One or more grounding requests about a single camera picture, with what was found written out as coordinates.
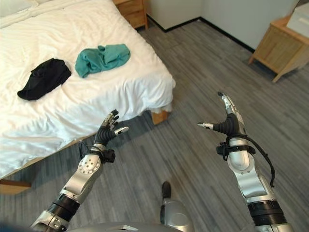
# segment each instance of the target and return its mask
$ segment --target white wall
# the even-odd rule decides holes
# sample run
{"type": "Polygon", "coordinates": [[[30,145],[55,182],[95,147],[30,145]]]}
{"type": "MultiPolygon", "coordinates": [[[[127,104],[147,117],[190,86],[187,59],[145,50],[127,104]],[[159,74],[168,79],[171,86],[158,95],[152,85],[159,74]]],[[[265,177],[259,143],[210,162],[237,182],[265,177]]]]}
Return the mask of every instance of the white wall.
{"type": "Polygon", "coordinates": [[[147,14],[164,29],[201,16],[203,0],[146,0],[147,14]]]}
{"type": "Polygon", "coordinates": [[[248,46],[256,48],[270,22],[286,16],[297,2],[298,0],[203,0],[201,15],[248,46]]]}

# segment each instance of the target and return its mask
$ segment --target black baseboard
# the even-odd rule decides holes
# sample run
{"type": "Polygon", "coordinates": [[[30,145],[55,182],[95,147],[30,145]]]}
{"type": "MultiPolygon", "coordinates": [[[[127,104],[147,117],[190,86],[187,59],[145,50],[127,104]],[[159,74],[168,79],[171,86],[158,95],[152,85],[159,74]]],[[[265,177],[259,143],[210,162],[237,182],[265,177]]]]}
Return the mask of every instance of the black baseboard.
{"type": "Polygon", "coordinates": [[[149,17],[151,19],[151,21],[153,21],[163,32],[169,32],[171,30],[174,30],[176,28],[182,27],[188,23],[192,23],[194,21],[197,20],[201,20],[203,23],[206,23],[207,25],[209,25],[210,27],[212,27],[213,29],[217,30],[218,32],[220,32],[221,34],[225,35],[226,37],[230,38],[231,40],[233,40],[234,42],[238,43],[240,46],[242,46],[243,48],[247,49],[250,52],[254,52],[255,50],[253,48],[251,48],[250,46],[248,46],[247,44],[243,43],[242,41],[240,41],[239,39],[235,38],[234,36],[230,35],[229,33],[227,33],[226,31],[222,30],[221,28],[217,27],[216,25],[214,25],[213,23],[211,23],[210,21],[204,19],[203,17],[197,17],[194,19],[191,19],[189,21],[183,22],[181,24],[175,25],[171,28],[168,29],[164,29],[160,24],[158,24],[153,18],[151,18],[151,16],[147,15],[147,17],[149,17]]]}
{"type": "Polygon", "coordinates": [[[185,21],[185,22],[183,22],[183,23],[181,23],[181,24],[177,24],[177,25],[175,25],[175,26],[173,26],[173,27],[171,27],[171,28],[164,29],[164,28],[163,28],[160,24],[158,24],[153,18],[151,18],[151,16],[150,16],[149,14],[147,15],[147,17],[150,18],[151,21],[153,21],[154,24],[156,24],[156,25],[157,25],[162,31],[164,31],[165,33],[166,33],[166,32],[169,32],[169,31],[171,31],[171,30],[174,30],[174,29],[176,29],[176,28],[182,27],[183,25],[186,25],[186,24],[188,24],[188,23],[192,23],[192,22],[194,22],[194,21],[197,21],[197,20],[200,18],[200,17],[197,17],[197,18],[194,18],[194,19],[185,21]]]}
{"type": "Polygon", "coordinates": [[[201,20],[203,23],[206,23],[207,25],[211,26],[212,28],[214,28],[215,30],[217,30],[218,32],[220,32],[221,34],[225,35],[226,37],[230,38],[231,40],[233,40],[234,42],[238,43],[240,46],[242,46],[243,48],[246,48],[248,51],[250,52],[254,52],[255,50],[253,48],[251,48],[250,46],[248,46],[247,44],[243,43],[242,41],[240,41],[239,39],[235,38],[234,36],[230,35],[229,33],[227,33],[226,31],[222,30],[221,28],[217,27],[216,25],[212,24],[210,21],[204,19],[203,17],[200,17],[199,20],[201,20]]]}

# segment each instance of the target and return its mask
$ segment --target wooden nightstand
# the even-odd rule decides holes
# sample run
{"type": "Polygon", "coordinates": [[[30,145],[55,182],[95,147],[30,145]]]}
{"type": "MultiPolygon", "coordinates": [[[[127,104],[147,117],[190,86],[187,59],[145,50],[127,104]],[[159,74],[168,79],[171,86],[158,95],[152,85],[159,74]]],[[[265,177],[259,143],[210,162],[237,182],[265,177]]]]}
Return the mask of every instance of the wooden nightstand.
{"type": "Polygon", "coordinates": [[[283,74],[309,62],[309,38],[286,27],[289,19],[287,16],[270,24],[249,60],[250,64],[256,59],[277,73],[273,83],[283,74]]]}
{"type": "Polygon", "coordinates": [[[120,14],[131,24],[133,28],[147,25],[146,8],[144,0],[112,0],[120,14]]]}

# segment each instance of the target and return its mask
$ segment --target nightstand drawer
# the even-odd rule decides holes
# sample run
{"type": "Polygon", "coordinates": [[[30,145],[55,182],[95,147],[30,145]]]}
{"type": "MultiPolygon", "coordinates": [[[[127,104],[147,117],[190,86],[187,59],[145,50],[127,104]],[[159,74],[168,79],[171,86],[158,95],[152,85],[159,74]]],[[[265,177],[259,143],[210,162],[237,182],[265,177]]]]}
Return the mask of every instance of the nightstand drawer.
{"type": "Polygon", "coordinates": [[[134,12],[132,14],[127,14],[124,17],[132,25],[133,28],[138,28],[145,25],[143,10],[134,12]]]}
{"type": "Polygon", "coordinates": [[[125,3],[121,3],[118,6],[118,10],[122,15],[128,15],[136,11],[143,10],[142,0],[132,0],[125,3]]]}

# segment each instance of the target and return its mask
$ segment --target bed leg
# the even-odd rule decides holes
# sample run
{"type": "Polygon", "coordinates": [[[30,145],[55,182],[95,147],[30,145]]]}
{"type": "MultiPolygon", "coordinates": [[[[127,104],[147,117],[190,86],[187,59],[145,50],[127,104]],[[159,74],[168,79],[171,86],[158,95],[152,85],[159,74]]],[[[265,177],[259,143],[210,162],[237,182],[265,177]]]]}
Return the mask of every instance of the bed leg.
{"type": "Polygon", "coordinates": [[[16,195],[31,188],[31,183],[25,181],[0,180],[0,194],[16,195]]]}
{"type": "Polygon", "coordinates": [[[153,119],[153,123],[155,125],[159,124],[160,122],[163,122],[165,120],[167,120],[168,118],[168,112],[167,111],[162,111],[161,113],[159,114],[156,114],[156,113],[153,113],[151,112],[151,117],[153,119]]]}

